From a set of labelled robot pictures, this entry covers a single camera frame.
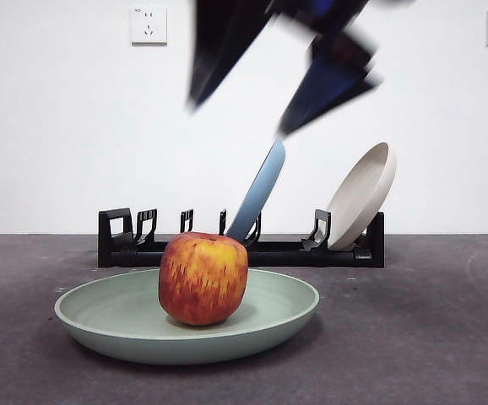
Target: white plate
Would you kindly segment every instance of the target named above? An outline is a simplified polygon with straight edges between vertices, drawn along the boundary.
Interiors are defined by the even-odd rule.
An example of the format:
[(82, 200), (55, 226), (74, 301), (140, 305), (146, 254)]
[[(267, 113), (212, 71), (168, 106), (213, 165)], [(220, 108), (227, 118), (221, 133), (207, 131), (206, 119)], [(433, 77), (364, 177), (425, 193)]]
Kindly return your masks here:
[(62, 295), (55, 312), (69, 333), (96, 352), (157, 365), (237, 359), (272, 348), (310, 319), (319, 293), (308, 283), (250, 269), (239, 308), (226, 321), (190, 327), (158, 301), (159, 270), (125, 273)]
[[(328, 249), (349, 247), (381, 208), (396, 174), (396, 158), (387, 143), (371, 148), (351, 169), (334, 194), (327, 211), (332, 223)], [(318, 232), (324, 235), (324, 226)]]
[(261, 213), (264, 204), (267, 202), (268, 196), (274, 188), (274, 184), (278, 180), (284, 161), (285, 147), (281, 140), (276, 139), (244, 197), (235, 219), (230, 225), (229, 230), (227, 230), (226, 236), (239, 242), (243, 242), (246, 239), (248, 232)]

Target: red apple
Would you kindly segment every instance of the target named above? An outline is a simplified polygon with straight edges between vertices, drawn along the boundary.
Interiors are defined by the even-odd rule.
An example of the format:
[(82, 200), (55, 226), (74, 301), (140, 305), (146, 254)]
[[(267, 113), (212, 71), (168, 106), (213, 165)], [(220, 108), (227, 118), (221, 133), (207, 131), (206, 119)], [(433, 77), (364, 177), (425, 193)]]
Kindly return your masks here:
[(247, 251), (227, 236), (185, 232), (170, 240), (160, 264), (163, 309), (189, 325), (223, 321), (242, 302)]

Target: green plate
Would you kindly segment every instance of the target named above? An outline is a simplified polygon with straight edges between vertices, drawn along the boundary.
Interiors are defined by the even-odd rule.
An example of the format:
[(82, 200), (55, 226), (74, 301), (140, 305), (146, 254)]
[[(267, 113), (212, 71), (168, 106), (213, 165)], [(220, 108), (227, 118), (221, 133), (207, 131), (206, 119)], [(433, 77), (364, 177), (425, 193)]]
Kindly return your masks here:
[(62, 295), (55, 312), (87, 348), (154, 365), (197, 365), (238, 359), (272, 348), (312, 316), (319, 293), (284, 274), (250, 269), (246, 293), (226, 321), (189, 327), (158, 302), (159, 270), (102, 278)]

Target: white wall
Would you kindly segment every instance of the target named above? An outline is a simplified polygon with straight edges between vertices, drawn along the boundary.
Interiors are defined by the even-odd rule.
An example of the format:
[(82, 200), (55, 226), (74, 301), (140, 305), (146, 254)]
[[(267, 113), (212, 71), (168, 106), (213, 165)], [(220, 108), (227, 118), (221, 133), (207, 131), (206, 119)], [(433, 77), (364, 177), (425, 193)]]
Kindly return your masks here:
[[(132, 47), (127, 11), (168, 6), (167, 47)], [(309, 33), (278, 20), (211, 100), (186, 108), (192, 1), (0, 0), (0, 233), (95, 233), (105, 208), (158, 208), (175, 232), (232, 219), (306, 71)], [(350, 167), (391, 143), (389, 233), (488, 233), (486, 0), (370, 4), (374, 92), (286, 142), (263, 229), (307, 232)]]

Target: black dish rack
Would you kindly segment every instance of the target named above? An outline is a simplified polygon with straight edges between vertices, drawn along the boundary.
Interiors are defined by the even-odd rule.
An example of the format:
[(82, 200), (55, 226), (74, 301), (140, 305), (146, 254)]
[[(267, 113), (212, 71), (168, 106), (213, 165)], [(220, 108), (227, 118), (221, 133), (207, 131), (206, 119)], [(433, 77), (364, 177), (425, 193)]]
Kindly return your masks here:
[[(226, 210), (220, 213), (219, 235), (225, 232)], [(132, 215), (129, 208), (100, 211), (98, 220), (99, 267), (158, 267), (166, 240), (156, 240), (155, 230), (158, 210), (150, 209), (137, 214), (137, 233), (133, 234)], [(111, 221), (122, 219), (122, 233), (111, 233)], [(143, 235), (143, 225), (151, 221), (151, 230)], [(325, 223), (325, 235), (316, 240), (319, 222)], [(330, 235), (331, 215), (322, 209), (315, 210), (313, 231), (300, 240), (260, 240), (261, 214), (255, 221), (251, 234), (243, 245), (248, 252), (250, 267), (297, 266), (297, 267), (384, 267), (384, 215), (377, 213), (353, 245), (343, 251), (330, 251), (327, 247)], [(182, 211), (180, 231), (191, 231), (193, 210)]]

